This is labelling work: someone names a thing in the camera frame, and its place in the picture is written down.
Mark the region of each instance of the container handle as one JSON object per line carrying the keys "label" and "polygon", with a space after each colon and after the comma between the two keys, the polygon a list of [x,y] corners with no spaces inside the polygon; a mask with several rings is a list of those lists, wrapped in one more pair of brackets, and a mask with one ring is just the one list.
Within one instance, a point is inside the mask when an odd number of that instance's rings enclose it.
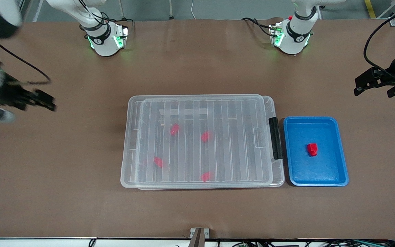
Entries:
{"label": "container handle", "polygon": [[283,151],[281,149],[281,137],[279,133],[279,125],[277,117],[269,119],[269,128],[271,131],[272,151],[274,153],[274,160],[283,158]]}

